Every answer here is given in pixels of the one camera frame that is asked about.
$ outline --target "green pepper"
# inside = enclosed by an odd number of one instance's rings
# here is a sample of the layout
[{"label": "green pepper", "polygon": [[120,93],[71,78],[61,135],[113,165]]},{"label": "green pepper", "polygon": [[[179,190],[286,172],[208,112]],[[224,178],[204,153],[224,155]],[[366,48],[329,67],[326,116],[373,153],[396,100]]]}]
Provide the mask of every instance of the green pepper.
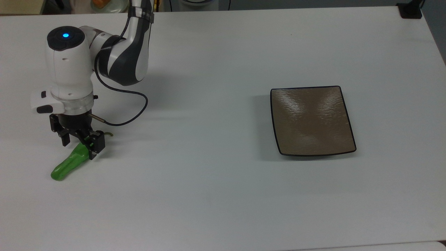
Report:
[{"label": "green pepper", "polygon": [[56,166],[56,168],[51,173],[51,178],[58,181],[63,180],[71,170],[78,167],[87,159],[88,149],[82,143],[79,143],[71,152],[70,156],[68,156],[68,158],[66,158],[62,163]]}]

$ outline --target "square plate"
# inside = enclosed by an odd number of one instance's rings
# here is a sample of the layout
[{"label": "square plate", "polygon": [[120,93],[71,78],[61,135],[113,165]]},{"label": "square plate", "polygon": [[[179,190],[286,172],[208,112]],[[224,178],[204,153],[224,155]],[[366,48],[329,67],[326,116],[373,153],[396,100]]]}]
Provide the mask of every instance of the square plate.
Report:
[{"label": "square plate", "polygon": [[270,98],[280,154],[325,156],[356,151],[340,86],[272,89]]}]

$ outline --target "white table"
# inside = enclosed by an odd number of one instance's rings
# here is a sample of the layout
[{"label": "white table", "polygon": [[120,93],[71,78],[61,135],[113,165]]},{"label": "white table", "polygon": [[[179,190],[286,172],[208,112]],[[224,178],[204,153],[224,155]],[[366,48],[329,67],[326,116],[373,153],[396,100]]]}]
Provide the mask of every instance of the white table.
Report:
[{"label": "white table", "polygon": [[[56,26],[119,34],[126,14],[0,17],[1,250],[273,251],[446,239],[446,67],[396,7],[156,13],[147,111],[63,182],[29,94]],[[272,88],[340,85],[358,150],[278,153]],[[93,112],[142,100],[94,80]]]}]

